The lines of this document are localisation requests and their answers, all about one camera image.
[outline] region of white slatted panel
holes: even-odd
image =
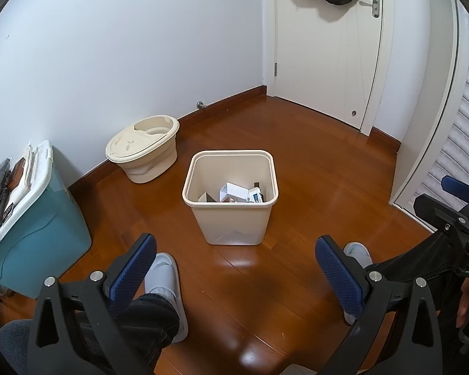
[[[446,175],[469,184],[469,70],[459,112],[449,136],[410,203],[413,205],[418,195],[426,193],[456,210],[461,209],[464,203],[441,189],[441,179]]]

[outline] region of teal storage container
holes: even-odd
[[[92,241],[48,141],[33,151],[31,167],[31,188],[0,228],[0,285],[37,298],[45,278],[60,277]]]

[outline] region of door handle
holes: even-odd
[[[371,5],[371,14],[375,18],[379,18],[379,12],[380,12],[380,2],[381,0],[371,0],[372,5]]]

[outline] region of collapsible foot tub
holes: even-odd
[[[118,133],[106,146],[106,157],[135,183],[153,180],[177,159],[179,122],[168,115],[145,118]]]

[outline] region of brown wooden baseboard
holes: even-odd
[[[375,127],[371,129],[370,136],[368,137],[368,139],[373,140],[378,144],[393,150],[396,153],[398,153],[398,151],[400,150],[401,142],[399,142],[396,138],[387,135],[384,131],[380,131]]]
[[[266,86],[254,87],[253,89],[235,94],[234,96],[225,98],[221,101],[213,103],[204,109],[196,110],[184,117],[179,118],[180,127],[182,129],[190,128],[195,124],[198,124],[200,121],[205,120],[215,114],[219,114],[221,111],[226,111],[234,106],[241,104],[252,98],[265,95]],[[69,190],[75,198],[83,194],[85,191],[93,188],[96,183],[100,182],[106,176],[112,174],[115,170],[118,169],[118,165],[109,160],[105,160],[100,165],[96,166],[86,175],[82,176],[75,183],[73,183]]]

